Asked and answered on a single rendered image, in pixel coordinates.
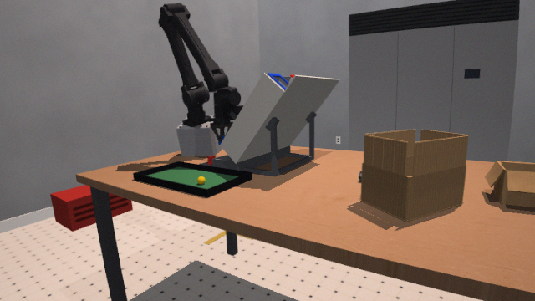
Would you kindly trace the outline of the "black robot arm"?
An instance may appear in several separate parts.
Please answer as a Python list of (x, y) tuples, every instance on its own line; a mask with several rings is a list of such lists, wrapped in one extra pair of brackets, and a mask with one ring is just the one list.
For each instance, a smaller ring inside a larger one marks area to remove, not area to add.
[[(209, 92), (214, 92), (214, 105), (239, 105), (241, 95), (237, 92), (237, 88), (228, 86), (228, 77), (211, 58), (197, 36), (188, 21), (191, 14), (186, 6), (181, 3), (164, 4), (163, 6), (160, 7), (158, 24), (165, 31), (169, 40), (182, 78), (182, 99), (189, 110), (188, 119), (182, 122), (183, 125), (195, 127), (208, 122), (207, 119), (211, 118), (211, 116), (205, 116), (205, 110), (202, 107), (203, 102), (210, 99)], [(182, 39), (199, 65), (208, 89), (204, 86), (203, 81), (199, 82), (196, 78)], [(196, 88), (191, 89), (195, 86)], [(217, 119), (233, 118), (235, 120), (242, 107), (216, 106)]]

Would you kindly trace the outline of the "red plug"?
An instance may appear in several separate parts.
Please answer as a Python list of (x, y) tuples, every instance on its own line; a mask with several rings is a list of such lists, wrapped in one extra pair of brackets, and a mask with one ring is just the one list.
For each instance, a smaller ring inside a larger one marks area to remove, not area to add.
[(211, 156), (208, 156), (208, 157), (207, 157), (207, 159), (208, 159), (207, 164), (208, 164), (208, 165), (212, 165), (212, 161), (211, 161), (211, 159), (213, 159), (213, 158), (216, 158), (216, 156), (211, 155)]

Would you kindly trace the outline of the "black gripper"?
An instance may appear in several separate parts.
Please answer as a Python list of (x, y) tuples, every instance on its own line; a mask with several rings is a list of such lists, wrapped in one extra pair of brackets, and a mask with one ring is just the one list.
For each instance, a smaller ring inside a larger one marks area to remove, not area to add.
[[(225, 127), (228, 127), (227, 128), (227, 132), (228, 132), (229, 129), (231, 128), (232, 124), (233, 124), (233, 122), (230, 122), (230, 120), (234, 120), (234, 119), (233, 118), (217, 119), (216, 106), (224, 106), (224, 105), (214, 105), (215, 118), (208, 119), (208, 122), (212, 122), (213, 121), (213, 123), (210, 123), (211, 124), (211, 128), (214, 131), (214, 133), (216, 134), (218, 141), (222, 142), (222, 137), (224, 135), (226, 135), (226, 134), (224, 134)], [(214, 124), (214, 123), (218, 123), (218, 124)], [(219, 138), (219, 135), (217, 133), (217, 128), (220, 129), (220, 138)]]

